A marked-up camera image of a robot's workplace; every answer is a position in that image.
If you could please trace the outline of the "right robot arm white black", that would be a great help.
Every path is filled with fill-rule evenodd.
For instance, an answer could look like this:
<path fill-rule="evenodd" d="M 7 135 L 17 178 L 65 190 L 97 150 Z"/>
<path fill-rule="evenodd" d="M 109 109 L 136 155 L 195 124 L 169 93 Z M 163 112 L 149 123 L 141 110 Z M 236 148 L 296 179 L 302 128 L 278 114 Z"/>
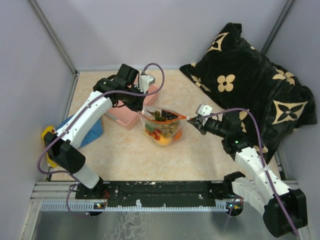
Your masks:
<path fill-rule="evenodd" d="M 292 189 L 267 166 L 263 154 L 256 151 L 242 130 L 241 111 L 242 108 L 221 111 L 222 119 L 218 120 L 209 105 L 201 104 L 196 116 L 187 121 L 202 135 L 221 137 L 224 151 L 245 169 L 247 175 L 234 172 L 224 178 L 224 194 L 247 201 L 261 214 L 274 237 L 290 232 L 298 235 L 298 230 L 308 225 L 306 196 L 300 189 Z"/>

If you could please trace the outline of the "red cherry tomato sprig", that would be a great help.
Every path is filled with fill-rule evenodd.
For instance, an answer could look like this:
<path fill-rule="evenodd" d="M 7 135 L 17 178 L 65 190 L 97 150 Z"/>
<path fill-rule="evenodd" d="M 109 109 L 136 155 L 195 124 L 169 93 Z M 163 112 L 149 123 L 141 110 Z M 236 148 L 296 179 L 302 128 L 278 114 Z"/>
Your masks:
<path fill-rule="evenodd" d="M 146 123 L 144 125 L 144 130 L 145 130 L 146 134 L 149 135 L 154 140 L 159 141 L 161 139 L 162 132 L 159 129 L 153 128 L 149 124 Z"/>

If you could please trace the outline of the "red orange tangerine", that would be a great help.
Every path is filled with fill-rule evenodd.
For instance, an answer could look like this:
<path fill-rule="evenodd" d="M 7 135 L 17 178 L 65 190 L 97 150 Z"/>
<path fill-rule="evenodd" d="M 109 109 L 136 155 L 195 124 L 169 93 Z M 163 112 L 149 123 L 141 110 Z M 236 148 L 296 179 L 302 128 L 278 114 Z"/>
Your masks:
<path fill-rule="evenodd" d="M 174 140 L 178 140 L 180 137 L 181 137 L 181 135 L 182 135 L 182 132 L 180 131 L 180 132 L 178 132 L 175 136 L 174 136 Z"/>

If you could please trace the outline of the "brown longan bunch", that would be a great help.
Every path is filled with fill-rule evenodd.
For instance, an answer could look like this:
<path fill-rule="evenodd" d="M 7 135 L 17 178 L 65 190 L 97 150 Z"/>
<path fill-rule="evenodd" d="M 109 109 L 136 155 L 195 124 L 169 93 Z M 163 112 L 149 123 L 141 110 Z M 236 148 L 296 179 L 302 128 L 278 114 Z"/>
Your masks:
<path fill-rule="evenodd" d="M 162 124 L 160 126 L 161 134 L 164 138 L 171 138 L 179 128 L 179 123 L 177 121 L 171 122 L 169 124 Z"/>

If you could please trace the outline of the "orange peach fruit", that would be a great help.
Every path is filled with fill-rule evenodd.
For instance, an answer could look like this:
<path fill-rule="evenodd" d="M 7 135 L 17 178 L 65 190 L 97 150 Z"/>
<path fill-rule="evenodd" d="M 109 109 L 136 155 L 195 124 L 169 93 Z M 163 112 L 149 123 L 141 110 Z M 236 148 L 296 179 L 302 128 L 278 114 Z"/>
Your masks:
<path fill-rule="evenodd" d="M 170 145 L 172 142 L 173 142 L 173 139 L 171 137 L 163 137 L 162 135 L 161 136 L 157 136 L 155 138 L 155 142 L 159 145 L 159 146 L 162 146 L 162 147 L 165 147 L 165 146 L 168 146 Z"/>

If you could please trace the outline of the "dark grape bunch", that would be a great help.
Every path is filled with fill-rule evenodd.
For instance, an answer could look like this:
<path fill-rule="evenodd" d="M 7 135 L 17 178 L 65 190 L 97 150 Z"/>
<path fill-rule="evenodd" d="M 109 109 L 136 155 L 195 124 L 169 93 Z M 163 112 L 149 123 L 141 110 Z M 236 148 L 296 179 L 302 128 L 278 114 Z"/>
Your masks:
<path fill-rule="evenodd" d="M 164 110 L 164 109 L 162 109 L 161 110 L 161 118 L 162 119 L 164 119 L 165 121 L 166 120 L 173 120 L 173 119 L 176 119 L 176 118 L 178 118 L 178 116 L 176 115 L 176 114 L 174 114 L 174 113 L 172 113 L 172 112 L 169 112 L 169 111 L 167 111 L 167 110 Z"/>

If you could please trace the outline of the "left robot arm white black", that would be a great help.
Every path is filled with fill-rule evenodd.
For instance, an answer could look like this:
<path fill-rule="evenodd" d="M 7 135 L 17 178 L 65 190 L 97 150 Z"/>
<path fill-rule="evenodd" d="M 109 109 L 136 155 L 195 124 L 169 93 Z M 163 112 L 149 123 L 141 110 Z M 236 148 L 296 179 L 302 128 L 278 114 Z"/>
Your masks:
<path fill-rule="evenodd" d="M 86 102 L 67 123 L 44 135 L 49 159 L 83 184 L 91 197 L 101 197 L 104 186 L 79 152 L 82 141 L 101 116 L 117 103 L 124 103 L 134 112 L 141 111 L 145 94 L 154 83 L 154 77 L 122 64 L 117 74 L 97 81 Z"/>

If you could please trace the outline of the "clear zip top bag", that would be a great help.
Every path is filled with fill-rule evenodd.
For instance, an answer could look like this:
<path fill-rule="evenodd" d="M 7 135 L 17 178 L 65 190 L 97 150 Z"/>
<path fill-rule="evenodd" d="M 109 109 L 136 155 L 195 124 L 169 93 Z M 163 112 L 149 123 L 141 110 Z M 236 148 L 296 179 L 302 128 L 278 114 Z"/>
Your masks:
<path fill-rule="evenodd" d="M 174 110 L 144 104 L 139 113 L 145 134 L 159 146 L 177 141 L 183 134 L 187 116 Z"/>

